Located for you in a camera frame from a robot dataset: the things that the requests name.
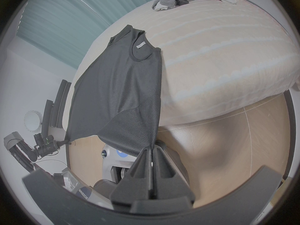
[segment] teal curtain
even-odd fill
[[[151,0],[29,0],[17,36],[78,68],[111,24]]]

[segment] clothing label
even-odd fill
[[[140,48],[140,47],[142,47],[145,44],[146,44],[145,42],[142,42],[140,45],[137,45],[137,48]]]

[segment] mattress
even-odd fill
[[[152,3],[126,14],[92,43],[67,96],[65,130],[76,81],[127,24],[145,30],[162,50],[160,126],[226,114],[284,92],[299,77],[299,51],[288,33],[246,0],[193,0],[164,11],[152,10]]]

